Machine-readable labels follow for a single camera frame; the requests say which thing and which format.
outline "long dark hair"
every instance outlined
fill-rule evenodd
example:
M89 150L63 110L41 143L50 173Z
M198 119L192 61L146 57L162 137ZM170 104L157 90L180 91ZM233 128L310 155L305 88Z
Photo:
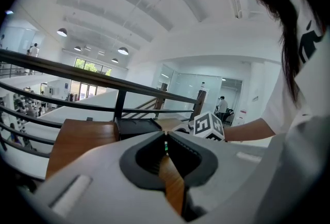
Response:
M329 12L327 0L307 0L319 27L329 24ZM300 69L300 60L298 54L298 40L296 37L296 24L298 15L290 0L259 0L276 20L280 20L282 34L282 66L286 82L292 100L295 104L298 102L299 88L294 82L294 78Z

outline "white ceiling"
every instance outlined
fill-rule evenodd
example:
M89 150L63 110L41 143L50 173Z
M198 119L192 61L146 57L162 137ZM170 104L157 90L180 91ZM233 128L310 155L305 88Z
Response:
M62 25L68 30L65 49L73 40L121 55L125 46L130 56L120 62L127 66L134 53L167 32L177 32L199 23L245 19L268 20L255 0L49 0L62 11Z

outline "ceiling fixture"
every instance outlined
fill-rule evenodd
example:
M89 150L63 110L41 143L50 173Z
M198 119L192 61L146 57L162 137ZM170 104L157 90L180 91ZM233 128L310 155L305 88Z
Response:
M60 35L60 36L63 36L63 37L66 37L68 36L68 32L65 28L60 28L58 29L57 33Z
M121 47L118 49L118 52L123 54L123 55L128 55L128 50L126 47Z

